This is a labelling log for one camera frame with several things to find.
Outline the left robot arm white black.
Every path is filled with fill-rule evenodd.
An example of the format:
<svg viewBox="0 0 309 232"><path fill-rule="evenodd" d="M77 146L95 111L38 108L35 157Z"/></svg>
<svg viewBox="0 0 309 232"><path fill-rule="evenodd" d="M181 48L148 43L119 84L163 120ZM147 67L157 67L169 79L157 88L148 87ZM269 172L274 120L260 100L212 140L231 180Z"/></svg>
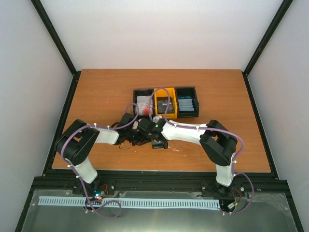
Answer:
<svg viewBox="0 0 309 232"><path fill-rule="evenodd" d="M93 145L120 145L128 141L133 146L140 146L151 142L137 131L137 125L137 117L129 113L125 113L119 122L106 127L77 119L57 139L54 149L76 177L84 181L84 190L93 195L100 190L100 182L96 180L98 173L88 158Z"/></svg>

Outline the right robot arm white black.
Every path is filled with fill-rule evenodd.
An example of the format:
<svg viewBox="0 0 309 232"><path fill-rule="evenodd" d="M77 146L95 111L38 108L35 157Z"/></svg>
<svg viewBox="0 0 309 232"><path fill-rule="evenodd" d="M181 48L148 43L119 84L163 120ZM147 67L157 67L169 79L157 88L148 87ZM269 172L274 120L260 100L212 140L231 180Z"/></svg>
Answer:
<svg viewBox="0 0 309 232"><path fill-rule="evenodd" d="M216 165L216 186L231 186L235 176L234 161L238 141L236 135L227 131L218 121L186 124L164 118L156 121L142 118L137 123L137 130L162 145L179 140L201 146L210 161Z"/></svg>

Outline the dark card stack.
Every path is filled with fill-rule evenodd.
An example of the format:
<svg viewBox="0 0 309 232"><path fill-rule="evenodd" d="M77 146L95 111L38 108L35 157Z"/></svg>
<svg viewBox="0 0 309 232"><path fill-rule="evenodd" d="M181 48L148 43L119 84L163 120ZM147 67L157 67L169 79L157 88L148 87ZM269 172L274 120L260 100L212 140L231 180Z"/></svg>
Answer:
<svg viewBox="0 0 309 232"><path fill-rule="evenodd" d="M174 110L172 98L169 99L169 102L168 102L168 97L158 97L157 98L157 112L159 114L165 113L167 106L168 106L167 114L173 114L175 110Z"/></svg>

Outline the black leather card holder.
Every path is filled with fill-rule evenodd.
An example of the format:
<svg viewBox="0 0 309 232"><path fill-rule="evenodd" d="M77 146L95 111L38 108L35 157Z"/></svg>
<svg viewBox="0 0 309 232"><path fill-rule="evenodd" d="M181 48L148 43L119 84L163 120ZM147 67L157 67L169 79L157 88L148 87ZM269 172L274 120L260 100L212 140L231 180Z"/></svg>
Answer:
<svg viewBox="0 0 309 232"><path fill-rule="evenodd" d="M152 149L159 149L159 148L163 148L163 149L168 149L168 141L166 139L163 140L152 140Z"/></svg>

